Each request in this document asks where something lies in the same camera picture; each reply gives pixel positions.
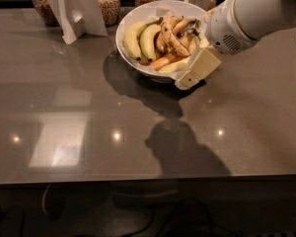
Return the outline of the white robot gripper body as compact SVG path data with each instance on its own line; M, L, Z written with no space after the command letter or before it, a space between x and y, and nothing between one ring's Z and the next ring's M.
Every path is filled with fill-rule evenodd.
M224 54L237 54L258 43L242 30L235 5L236 0L225 0L215 7L205 28L209 43Z

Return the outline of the cream flat gripper finger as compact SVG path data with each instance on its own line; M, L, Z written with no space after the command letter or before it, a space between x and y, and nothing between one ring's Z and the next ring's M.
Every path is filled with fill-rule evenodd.
M211 74L222 61L221 53L211 46L199 48L191 56L185 72L175 82L180 90L188 90Z

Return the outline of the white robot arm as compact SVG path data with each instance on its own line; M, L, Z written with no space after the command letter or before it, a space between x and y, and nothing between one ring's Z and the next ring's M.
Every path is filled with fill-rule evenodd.
M296 27L296 0L225 0L202 17L208 45L199 47L175 81L187 90L211 74L223 54L237 54L261 38Z

